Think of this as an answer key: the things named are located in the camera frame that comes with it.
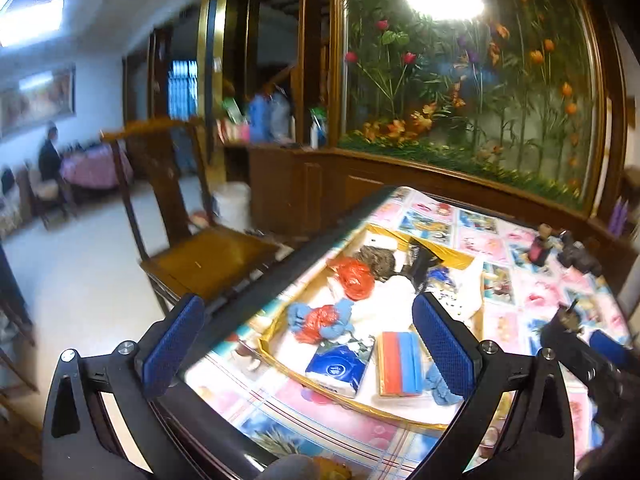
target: tiled floor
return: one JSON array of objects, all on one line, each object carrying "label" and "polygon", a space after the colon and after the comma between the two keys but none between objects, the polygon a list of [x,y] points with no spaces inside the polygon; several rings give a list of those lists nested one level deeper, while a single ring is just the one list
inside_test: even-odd
[{"label": "tiled floor", "polygon": [[[181,186],[187,210],[201,207],[198,181],[184,179]],[[137,187],[133,202],[149,252],[165,247],[151,188]],[[36,221],[5,240],[3,247],[27,301],[37,342],[28,365],[40,392],[13,404],[39,426],[62,351],[75,348],[85,356],[109,353],[125,339],[138,340],[162,312],[138,267],[140,257],[118,196],[82,209],[77,219],[50,231]],[[121,421],[115,425],[117,430],[124,428]],[[125,449],[136,452],[126,442]],[[130,458],[140,463],[135,455]]]}]

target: glass panel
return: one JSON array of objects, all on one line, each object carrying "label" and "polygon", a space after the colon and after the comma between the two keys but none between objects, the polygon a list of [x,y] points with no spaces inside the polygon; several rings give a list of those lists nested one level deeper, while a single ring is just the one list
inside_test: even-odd
[{"label": "glass panel", "polygon": [[576,0],[346,0],[342,148],[581,207],[595,74]]}]

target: blue gripper pad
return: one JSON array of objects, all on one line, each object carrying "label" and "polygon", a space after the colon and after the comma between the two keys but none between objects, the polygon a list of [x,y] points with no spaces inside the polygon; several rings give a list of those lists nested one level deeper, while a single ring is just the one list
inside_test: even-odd
[{"label": "blue gripper pad", "polygon": [[589,346],[615,364],[617,368],[625,367],[625,347],[614,341],[602,330],[596,330],[591,334],[591,337],[589,338]]},{"label": "blue gripper pad", "polygon": [[188,294],[145,333],[135,367],[146,399],[164,394],[203,325],[204,302]]},{"label": "blue gripper pad", "polygon": [[414,326],[451,393],[468,399],[482,366],[478,340],[454,321],[430,292],[419,294],[412,309]]}]

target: red plastic bag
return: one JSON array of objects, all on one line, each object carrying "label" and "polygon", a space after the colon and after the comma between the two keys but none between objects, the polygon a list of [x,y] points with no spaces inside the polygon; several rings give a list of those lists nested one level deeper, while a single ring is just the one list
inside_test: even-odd
[{"label": "red plastic bag", "polygon": [[305,317],[305,323],[300,332],[296,332],[296,340],[301,343],[316,344],[322,341],[320,329],[331,326],[338,321],[338,312],[333,305],[325,305],[314,308]]},{"label": "red plastic bag", "polygon": [[358,301],[371,295],[375,280],[367,264],[345,256],[330,260],[327,265],[338,274],[338,280],[347,298]]}]

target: ceiling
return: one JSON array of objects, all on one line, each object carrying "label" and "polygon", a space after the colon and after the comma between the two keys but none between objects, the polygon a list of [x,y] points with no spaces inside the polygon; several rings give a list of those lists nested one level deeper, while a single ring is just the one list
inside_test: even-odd
[{"label": "ceiling", "polygon": [[[49,0],[14,0],[9,11]],[[154,25],[199,0],[65,0],[60,30],[41,41],[0,47],[0,73],[26,68],[42,59],[98,53],[125,54],[144,44]]]}]

